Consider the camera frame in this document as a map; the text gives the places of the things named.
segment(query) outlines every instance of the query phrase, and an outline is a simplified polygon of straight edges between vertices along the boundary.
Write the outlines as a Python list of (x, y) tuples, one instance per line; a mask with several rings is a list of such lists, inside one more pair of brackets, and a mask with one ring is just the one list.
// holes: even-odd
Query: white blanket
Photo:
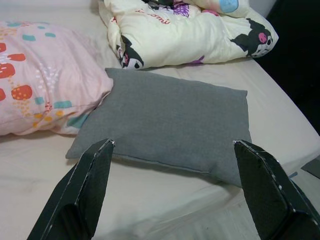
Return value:
[(171, 6), (142, 0), (104, 3), (111, 13), (109, 44), (127, 69), (261, 57), (278, 41), (271, 24), (249, 6), (236, 18), (235, 8), (222, 14), (182, 1)]

